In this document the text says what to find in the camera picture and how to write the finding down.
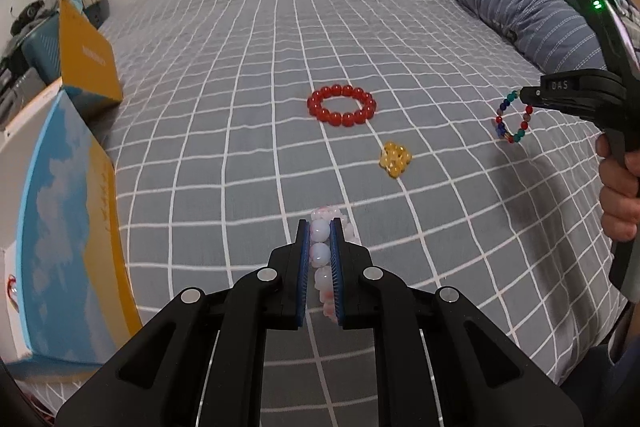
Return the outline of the person's right hand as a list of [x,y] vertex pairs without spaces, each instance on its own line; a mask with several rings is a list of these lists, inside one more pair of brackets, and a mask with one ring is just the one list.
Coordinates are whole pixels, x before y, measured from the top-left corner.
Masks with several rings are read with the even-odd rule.
[[627,153],[622,167],[604,134],[597,139],[596,152],[601,158],[600,205],[604,234],[615,242],[629,242],[636,237],[640,221],[639,152]]

